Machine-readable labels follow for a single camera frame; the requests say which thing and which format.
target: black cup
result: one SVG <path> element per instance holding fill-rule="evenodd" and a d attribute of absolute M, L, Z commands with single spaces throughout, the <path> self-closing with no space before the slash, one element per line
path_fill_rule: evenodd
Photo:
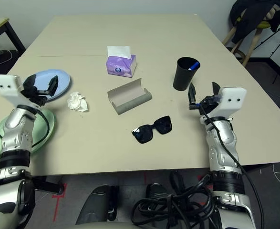
<path fill-rule="evenodd" d="M 196 68 L 193 70 L 189 70 L 189 68 L 195 63 L 198 63 Z M 181 57 L 177 61 L 177 70 L 173 87 L 178 91 L 184 91 L 185 89 L 187 89 L 198 68 L 200 68 L 200 63 L 198 60 L 190 57 Z"/>

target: black sunglasses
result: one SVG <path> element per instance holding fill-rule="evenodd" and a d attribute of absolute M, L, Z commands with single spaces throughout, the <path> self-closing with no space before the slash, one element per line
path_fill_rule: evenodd
<path fill-rule="evenodd" d="M 153 128 L 164 135 L 172 130 L 172 123 L 169 116 L 159 118 L 152 125 L 143 125 L 134 129 L 131 133 L 139 143 L 149 142 L 153 138 Z"/>

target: white tissue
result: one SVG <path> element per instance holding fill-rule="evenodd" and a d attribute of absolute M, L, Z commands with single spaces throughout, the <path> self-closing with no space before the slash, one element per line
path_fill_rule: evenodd
<path fill-rule="evenodd" d="M 131 59 L 130 46 L 107 46 L 108 57 L 117 56 Z"/>
<path fill-rule="evenodd" d="M 87 102 L 83 99 L 84 97 L 79 92 L 72 92 L 70 98 L 68 99 L 68 107 L 71 110 L 76 111 L 87 111 L 88 105 Z"/>

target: black jacket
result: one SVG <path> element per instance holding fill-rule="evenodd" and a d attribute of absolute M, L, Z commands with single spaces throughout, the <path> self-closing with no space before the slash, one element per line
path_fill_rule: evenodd
<path fill-rule="evenodd" d="M 245 9 L 247 10 L 237 24 L 237 30 L 232 42 L 237 43 L 254 30 L 274 4 L 280 6 L 280 0 L 237 0 L 230 12 L 230 19 L 233 25 L 236 24 L 236 19 L 240 17 L 241 13 Z M 280 25 L 280 11 L 277 11 L 268 22 L 271 25 L 271 30 L 275 32 Z"/>

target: wooden stool leg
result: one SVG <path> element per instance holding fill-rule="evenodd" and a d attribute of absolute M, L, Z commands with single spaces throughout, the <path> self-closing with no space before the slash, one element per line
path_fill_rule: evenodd
<path fill-rule="evenodd" d="M 230 32 L 227 34 L 226 38 L 222 41 L 223 45 L 226 45 L 226 43 L 230 40 L 230 38 L 235 34 L 236 27 L 233 27 Z"/>
<path fill-rule="evenodd" d="M 243 42 L 244 39 L 241 39 L 239 42 L 237 42 L 234 47 L 231 50 L 231 53 L 235 54 L 236 51 L 239 49 L 239 46 L 241 45 L 241 43 Z"/>
<path fill-rule="evenodd" d="M 251 45 L 250 45 L 250 48 L 249 48 L 248 53 L 247 53 L 247 55 L 246 55 L 246 58 L 245 58 L 244 61 L 243 61 L 243 66 L 244 66 L 244 67 L 246 66 L 247 62 L 249 61 L 250 56 L 251 56 L 251 54 L 253 53 L 253 50 L 254 50 L 255 46 L 256 46 L 257 43 L 259 42 L 259 37 L 260 37 L 262 31 L 263 31 L 263 29 L 260 29 L 260 28 L 257 28 L 257 29 L 256 29 L 255 35 L 254 35 L 254 37 L 253 37 L 253 39 L 252 39 L 252 43 L 251 43 Z"/>

